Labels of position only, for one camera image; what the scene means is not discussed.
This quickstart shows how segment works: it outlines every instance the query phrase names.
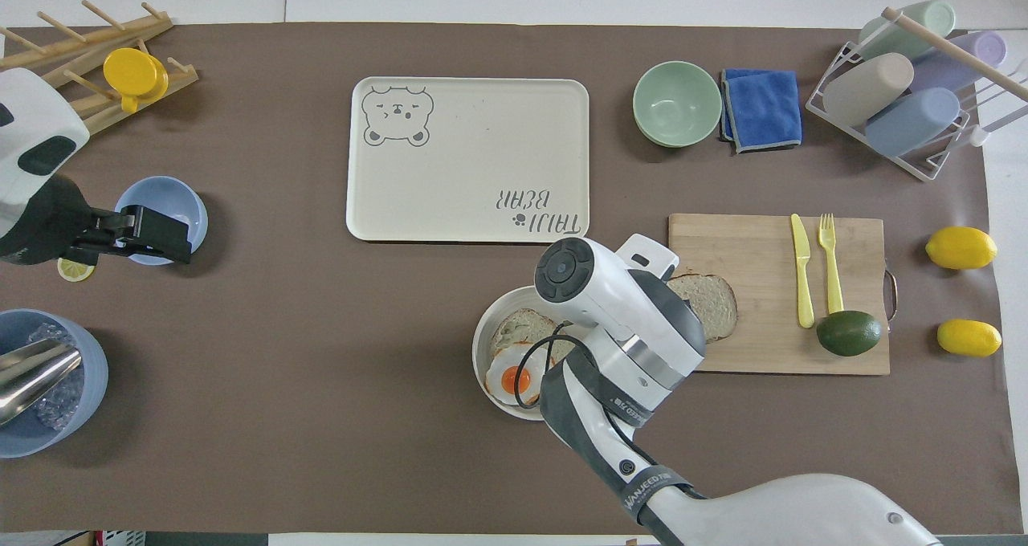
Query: brown table mat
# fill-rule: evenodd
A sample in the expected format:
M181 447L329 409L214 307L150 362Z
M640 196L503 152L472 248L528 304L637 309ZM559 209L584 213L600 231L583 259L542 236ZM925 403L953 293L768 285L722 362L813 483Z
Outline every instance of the brown table mat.
M633 232L666 241L672 213L883 219L901 292L891 375L696 374L637 440L710 496L832 472L938 534L1021 532L1001 355L933 344L950 318L998 326L992 269L948 274L921 251L939 227L987 228L980 151L921 184L806 113L801 147L745 155L713 136L659 148L632 120L654 64L796 70L806 99L853 34L229 24L155 38L155 56L194 63L200 81L102 133L63 173L105 208L143 177L180 177L210 232L189 266L103 258L80 285L53 263L0 264L0 308L75 320L111 366L80 432L0 464L2 529L638 531L545 426L499 411L475 384L478 318L531 283L543 247L367 244L345 229L351 92L416 75L583 82L589 235L613 248Z

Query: knife blade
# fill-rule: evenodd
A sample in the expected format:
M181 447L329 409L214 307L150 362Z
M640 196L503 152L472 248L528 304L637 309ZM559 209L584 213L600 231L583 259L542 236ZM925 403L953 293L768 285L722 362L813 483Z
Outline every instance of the knife blade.
M807 283L810 241L799 214L791 214L790 220L793 224L793 248L796 250L797 318L800 327L808 328L814 326L814 304L810 300L810 285Z

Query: avocado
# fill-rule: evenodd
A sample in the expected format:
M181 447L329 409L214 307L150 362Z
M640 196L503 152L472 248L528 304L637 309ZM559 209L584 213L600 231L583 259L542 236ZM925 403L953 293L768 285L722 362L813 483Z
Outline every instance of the avocado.
M837 356L852 357L874 348L882 324L864 312L836 312L817 324L817 340Z

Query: fork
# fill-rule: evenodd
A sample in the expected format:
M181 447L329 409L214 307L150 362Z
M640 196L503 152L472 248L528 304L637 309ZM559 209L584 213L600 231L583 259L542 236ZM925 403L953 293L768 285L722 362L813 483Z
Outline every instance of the fork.
M817 243L824 249L824 260L828 265L829 313L841 312L845 307L842 304L842 286L839 285L839 264L835 259L835 217L831 213L821 215L820 223L817 225Z

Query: yellow cup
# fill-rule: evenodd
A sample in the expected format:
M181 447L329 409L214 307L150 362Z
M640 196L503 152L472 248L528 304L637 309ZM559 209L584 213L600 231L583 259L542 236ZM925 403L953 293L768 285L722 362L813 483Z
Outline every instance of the yellow cup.
M136 48L118 48L104 61L104 78L121 96L121 110L134 113L168 93L168 70Z

